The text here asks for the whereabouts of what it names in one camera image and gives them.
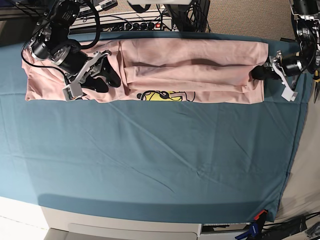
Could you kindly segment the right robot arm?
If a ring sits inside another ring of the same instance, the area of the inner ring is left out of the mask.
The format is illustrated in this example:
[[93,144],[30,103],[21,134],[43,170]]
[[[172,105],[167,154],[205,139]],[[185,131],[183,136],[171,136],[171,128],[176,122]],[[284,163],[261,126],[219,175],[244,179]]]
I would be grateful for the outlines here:
[[[76,21],[82,5],[92,11],[96,27],[95,38],[87,45],[81,45],[77,40],[68,37],[70,27]],[[71,101],[83,96],[83,89],[107,93],[110,87],[121,86],[121,78],[108,60],[112,54],[109,50],[96,51],[92,56],[84,52],[98,43],[100,34],[100,16],[91,1],[56,0],[23,47],[29,49],[34,59],[50,60],[53,63],[52,69],[63,76],[64,96]]]

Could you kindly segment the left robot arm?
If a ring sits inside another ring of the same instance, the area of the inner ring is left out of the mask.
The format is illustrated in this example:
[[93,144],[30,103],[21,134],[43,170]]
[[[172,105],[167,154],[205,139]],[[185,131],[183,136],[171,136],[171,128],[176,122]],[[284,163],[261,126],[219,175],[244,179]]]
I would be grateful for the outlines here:
[[291,0],[291,23],[300,51],[277,56],[275,65],[288,77],[308,71],[320,86],[320,10],[316,0]]

